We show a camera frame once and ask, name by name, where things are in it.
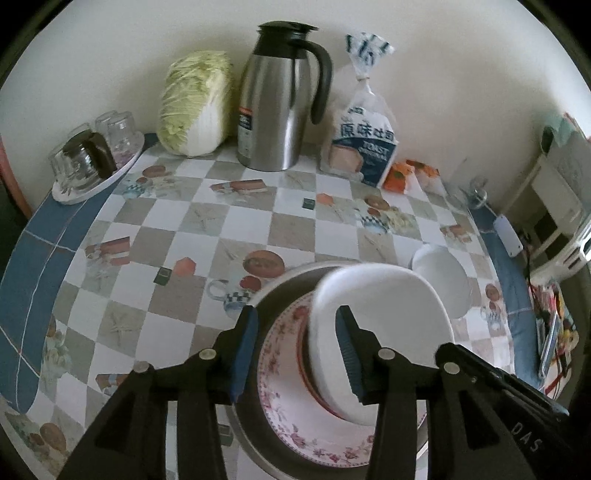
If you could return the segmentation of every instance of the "table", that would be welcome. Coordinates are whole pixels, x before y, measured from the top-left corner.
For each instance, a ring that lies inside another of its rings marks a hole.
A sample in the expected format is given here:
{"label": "table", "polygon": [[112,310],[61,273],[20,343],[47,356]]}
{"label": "table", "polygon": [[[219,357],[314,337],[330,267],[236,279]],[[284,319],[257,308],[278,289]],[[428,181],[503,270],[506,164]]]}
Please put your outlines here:
{"label": "table", "polygon": [[[192,159],[155,145],[139,158],[70,249],[38,379],[28,382],[32,405],[15,408],[0,397],[0,423],[37,476],[59,472],[136,361],[161,368],[211,346],[263,284],[309,262],[407,266],[424,242],[448,247],[473,291],[468,313],[452,320],[455,341],[514,371],[501,288],[469,212],[424,193],[415,178],[408,194],[394,194],[316,165],[309,147],[291,170],[276,173],[246,169],[234,145]],[[269,478],[218,413],[229,478]],[[172,411],[170,479],[175,424]]]}

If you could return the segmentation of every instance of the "white bowl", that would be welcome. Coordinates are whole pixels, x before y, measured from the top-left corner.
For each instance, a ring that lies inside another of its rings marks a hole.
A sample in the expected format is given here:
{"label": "white bowl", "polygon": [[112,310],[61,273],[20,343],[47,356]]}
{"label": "white bowl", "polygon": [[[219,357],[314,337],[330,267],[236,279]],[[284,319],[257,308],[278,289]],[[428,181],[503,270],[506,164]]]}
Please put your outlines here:
{"label": "white bowl", "polygon": [[[453,341],[445,307],[431,285],[408,268],[364,263],[340,268],[321,280],[311,305],[310,365],[322,398],[342,418],[375,425],[378,408],[363,406],[351,386],[335,333],[335,314],[349,305],[359,327],[376,334],[382,346],[412,363],[435,366],[437,348]],[[417,405],[418,420],[426,411]]]}
{"label": "white bowl", "polygon": [[470,309],[472,288],[468,276],[447,248],[423,245],[415,252],[410,268],[435,289],[449,318],[461,318]]}

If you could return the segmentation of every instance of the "plastic bag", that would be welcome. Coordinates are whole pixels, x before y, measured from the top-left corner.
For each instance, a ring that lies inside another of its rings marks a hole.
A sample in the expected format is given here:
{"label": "plastic bag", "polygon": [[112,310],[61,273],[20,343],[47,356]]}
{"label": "plastic bag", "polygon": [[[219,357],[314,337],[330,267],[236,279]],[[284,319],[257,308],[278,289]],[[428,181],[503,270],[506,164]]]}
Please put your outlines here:
{"label": "plastic bag", "polygon": [[384,99],[369,88],[369,72],[394,48],[368,33],[347,35],[346,41],[358,84],[348,101],[341,99],[332,105],[332,128],[322,146],[320,169],[381,187],[398,144],[396,120]]}

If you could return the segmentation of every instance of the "black handle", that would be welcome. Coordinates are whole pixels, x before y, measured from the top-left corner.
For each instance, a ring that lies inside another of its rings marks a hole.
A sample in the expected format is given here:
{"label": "black handle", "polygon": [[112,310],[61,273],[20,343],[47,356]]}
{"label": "black handle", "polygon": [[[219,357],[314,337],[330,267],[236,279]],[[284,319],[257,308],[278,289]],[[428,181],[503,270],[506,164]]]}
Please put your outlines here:
{"label": "black handle", "polygon": [[316,95],[314,95],[310,111],[312,123],[317,125],[322,120],[329,99],[330,84],[332,83],[332,60],[329,53],[317,43],[294,38],[290,40],[290,45],[309,51],[318,60],[318,87],[316,87]]}

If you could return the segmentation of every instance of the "glass cup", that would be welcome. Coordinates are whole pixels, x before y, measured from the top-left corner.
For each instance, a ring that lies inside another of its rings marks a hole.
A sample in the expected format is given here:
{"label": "glass cup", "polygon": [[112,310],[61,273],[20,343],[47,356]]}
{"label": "glass cup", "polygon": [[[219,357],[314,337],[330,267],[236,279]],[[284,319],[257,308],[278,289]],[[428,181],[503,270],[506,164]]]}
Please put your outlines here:
{"label": "glass cup", "polygon": [[121,168],[137,153],[135,121],[131,112],[118,113],[107,122],[107,143],[117,168]]}
{"label": "glass cup", "polygon": [[96,117],[95,131],[97,131],[103,137],[105,137],[105,140],[109,136],[109,133],[107,130],[107,124],[108,124],[109,120],[111,120],[111,118],[114,117],[115,115],[117,115],[117,110],[111,110],[110,112],[105,112],[102,115]]}
{"label": "glass cup", "polygon": [[47,158],[49,159],[53,174],[56,177],[56,182],[61,188],[61,192],[65,193],[70,188],[69,177],[71,169],[70,162],[66,160],[64,157],[64,152],[61,150],[62,147],[63,143],[60,143],[49,153]]}
{"label": "glass cup", "polygon": [[76,135],[78,135],[79,133],[82,133],[82,132],[84,132],[86,130],[90,130],[90,123],[88,123],[88,122],[87,123],[84,123],[84,124],[81,124],[81,125],[78,125],[74,130],[72,130],[70,133],[68,133],[67,138],[69,140],[70,138],[73,138]]}
{"label": "glass cup", "polygon": [[[78,134],[77,138],[84,139],[91,135]],[[67,185],[77,193],[87,192],[97,186],[101,181],[89,150],[82,142],[77,142],[77,138],[70,139],[62,147],[62,156],[67,164],[68,178]]]}

